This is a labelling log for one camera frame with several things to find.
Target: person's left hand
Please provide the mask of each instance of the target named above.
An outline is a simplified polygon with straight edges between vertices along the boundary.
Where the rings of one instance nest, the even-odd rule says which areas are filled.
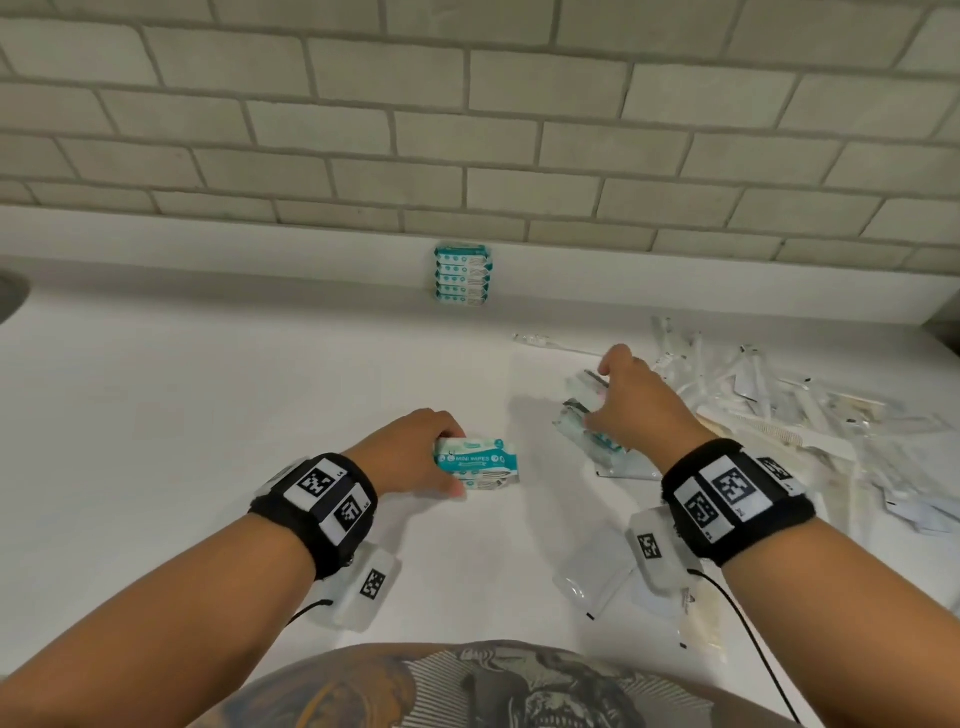
[[[449,412],[418,409],[378,429],[344,455],[356,463],[379,496],[437,491],[450,497],[466,493],[464,484],[437,467],[434,446],[442,437],[467,437]]]

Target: hand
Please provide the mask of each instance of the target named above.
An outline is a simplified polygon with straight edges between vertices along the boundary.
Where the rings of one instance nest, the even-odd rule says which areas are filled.
[[[444,473],[433,459],[442,437],[467,437],[449,412],[418,409],[378,429],[344,455],[356,463],[379,496],[437,491],[450,497],[466,493],[464,484]]]
[[[685,455],[716,439],[625,344],[610,349],[597,372],[610,377],[610,391],[603,409],[587,416],[587,427],[624,448],[638,449],[664,475]]]

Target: person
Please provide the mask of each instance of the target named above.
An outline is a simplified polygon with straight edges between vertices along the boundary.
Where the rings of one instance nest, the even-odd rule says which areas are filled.
[[[646,453],[668,473],[665,491],[671,473],[715,445],[627,347],[614,347],[599,371],[610,392],[589,426]],[[343,455],[379,495],[458,496],[462,486],[433,461],[441,436],[464,433],[448,413],[421,410]],[[857,544],[810,518],[728,557],[733,593],[826,726],[960,725],[960,620]],[[129,586],[0,684],[0,725],[789,724],[720,691],[522,643],[359,645],[234,694],[316,577],[294,531],[248,514]]]

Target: person's right hand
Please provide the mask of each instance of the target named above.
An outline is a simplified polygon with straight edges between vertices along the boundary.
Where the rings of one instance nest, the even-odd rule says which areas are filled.
[[[664,475],[685,455],[716,439],[627,345],[610,349],[597,372],[610,377],[610,391],[603,409],[587,416],[587,427],[639,450]]]

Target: graphic t-shirt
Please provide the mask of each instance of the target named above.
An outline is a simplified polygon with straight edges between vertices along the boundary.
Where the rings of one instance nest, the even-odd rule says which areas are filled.
[[[524,643],[364,644],[258,680],[194,728],[783,728],[728,693]]]

